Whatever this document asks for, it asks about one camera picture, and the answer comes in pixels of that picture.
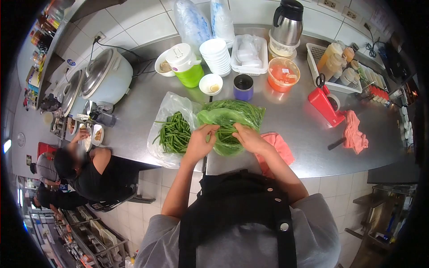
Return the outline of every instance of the green plastic bag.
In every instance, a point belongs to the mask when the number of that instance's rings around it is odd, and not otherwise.
[[[220,125],[216,131],[214,150],[222,156],[233,156],[241,153],[244,148],[240,142],[231,135],[236,132],[232,126],[235,122],[249,126],[259,132],[265,108],[257,107],[236,99],[225,99],[209,102],[202,107],[196,117],[199,124]]]

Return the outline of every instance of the pink towel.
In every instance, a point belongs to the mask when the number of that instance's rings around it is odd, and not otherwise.
[[[364,148],[368,148],[368,140],[357,127],[359,126],[360,120],[352,110],[348,110],[346,113],[347,126],[344,130],[343,136],[346,138],[344,141],[345,148],[353,148],[356,154],[359,154]]]
[[[282,159],[287,165],[292,164],[295,161],[295,158],[292,155],[292,152],[289,149],[289,146],[284,142],[280,134],[275,132],[269,132],[261,134],[261,137],[266,140],[269,144],[273,145],[276,151],[280,154]],[[262,170],[262,175],[274,179],[274,175],[268,167],[268,164],[265,162],[265,159],[260,154],[255,154],[258,159],[259,166]]]

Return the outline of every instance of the person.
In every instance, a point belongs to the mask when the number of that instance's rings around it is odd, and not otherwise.
[[[309,196],[255,130],[234,127],[233,136],[265,158],[275,179],[244,170],[205,176],[188,207],[193,169],[219,128],[202,125],[191,135],[161,214],[149,221],[134,267],[335,267],[341,245],[323,196]]]
[[[36,163],[30,164],[30,171],[39,176],[39,181],[48,186],[60,185],[60,177],[54,166],[54,161],[49,160],[48,157],[54,158],[55,155],[50,152],[44,152],[39,155]]]
[[[60,190],[50,191],[44,184],[40,184],[32,201],[36,208],[45,207],[52,209],[55,215],[59,218],[61,218],[61,214],[58,211],[58,208],[75,210],[77,207],[88,203],[88,200],[85,197],[80,196],[75,191],[68,193],[64,193]]]
[[[132,194],[138,168],[129,160],[112,156],[108,148],[95,148],[89,153],[77,142],[89,137],[79,129],[72,141],[57,150],[54,165],[60,177],[66,178],[81,196],[93,201],[113,201]]]

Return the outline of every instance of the metal button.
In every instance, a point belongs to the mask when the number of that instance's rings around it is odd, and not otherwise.
[[[281,231],[287,231],[289,229],[289,224],[287,224],[287,223],[282,223],[281,225],[280,225],[280,230]]]

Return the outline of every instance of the gray shirt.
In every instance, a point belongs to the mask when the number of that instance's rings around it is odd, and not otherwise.
[[[333,268],[340,255],[338,230],[323,196],[290,207],[298,267]],[[149,221],[135,267],[177,267],[180,222],[165,215]],[[277,239],[264,225],[234,226],[196,249],[196,267],[278,267]]]
[[[43,182],[43,178],[46,178],[50,181],[59,181],[57,170],[54,166],[54,161],[49,160],[46,157],[46,153],[39,155],[39,158],[36,162],[36,172],[40,176],[40,181]]]

